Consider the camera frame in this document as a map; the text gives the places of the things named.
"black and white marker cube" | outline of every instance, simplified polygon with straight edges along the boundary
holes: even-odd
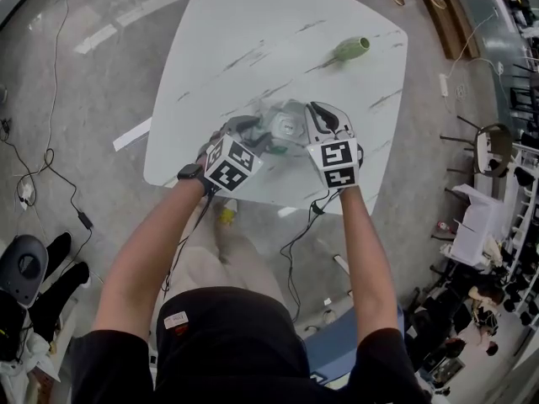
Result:
[[[355,138],[313,144],[307,150],[326,188],[358,185],[360,164]]]
[[[231,136],[224,135],[208,151],[204,176],[228,192],[242,187],[263,162]]]

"marble tabletop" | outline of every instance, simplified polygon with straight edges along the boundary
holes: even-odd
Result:
[[[371,48],[326,63],[342,40]],[[190,0],[157,93],[144,178],[173,183],[229,118],[260,99],[318,101],[342,109],[365,151],[360,186],[370,212],[382,184],[403,89],[408,36],[355,0]],[[263,154],[233,197],[307,209],[323,192],[308,157]],[[342,213],[339,202],[327,212]]]

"black watch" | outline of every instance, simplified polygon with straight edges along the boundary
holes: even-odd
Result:
[[[178,180],[198,179],[204,186],[204,196],[207,196],[215,187],[214,184],[204,177],[204,168],[198,163],[191,163],[182,167],[178,172]]]

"label on shirt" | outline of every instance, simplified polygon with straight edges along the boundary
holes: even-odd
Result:
[[[168,316],[165,319],[165,328],[170,329],[171,327],[183,325],[184,323],[187,323],[188,321],[189,319],[187,318],[185,311],[182,311],[180,313],[173,314],[172,316]]]

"gray floor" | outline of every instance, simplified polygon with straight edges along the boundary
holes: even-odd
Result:
[[[122,27],[116,18],[150,0],[67,0],[69,14],[58,42],[58,95],[52,116],[53,167],[77,184],[74,202],[94,224],[93,237],[80,258],[101,277],[121,244],[162,198],[166,189],[144,182],[142,169],[146,139],[119,152],[113,140],[151,116],[169,47],[188,0],[178,0]],[[462,176],[446,167],[462,165],[458,144],[443,143],[440,133],[470,135],[457,122],[454,108],[470,120],[496,120],[493,83],[480,63],[459,65],[451,81],[451,96],[444,103],[438,74],[448,73],[451,62],[443,55],[434,25],[421,0],[406,0],[403,8],[392,0],[359,0],[408,33],[408,62],[398,125],[392,153],[373,219],[392,265],[398,298],[406,300],[415,286],[432,279],[429,265],[441,260],[440,244],[430,240],[438,220],[459,214],[459,205],[443,188],[463,183]],[[13,119],[11,141],[30,168],[37,169],[47,142],[48,116],[55,89],[52,71],[55,38],[66,13],[64,0],[28,0],[0,32],[0,82],[9,90],[0,107],[1,118]],[[75,48],[107,24],[116,32],[86,54]],[[455,100],[455,87],[464,83],[467,97]],[[18,220],[13,211],[15,175],[24,172],[13,151],[0,144],[0,238],[10,241],[16,233],[46,239],[68,229],[74,249],[87,232],[69,203],[72,188],[44,170],[36,177],[36,211]],[[279,247],[305,224],[307,213],[297,211],[279,218],[269,205],[241,203],[235,226],[242,228],[267,258],[286,291],[287,261]],[[331,258],[345,255],[339,216],[327,215],[295,246],[294,277],[302,298],[302,321],[323,311],[323,301],[346,300],[347,277]],[[88,329],[97,307],[101,284],[78,293],[85,316],[79,332]]]

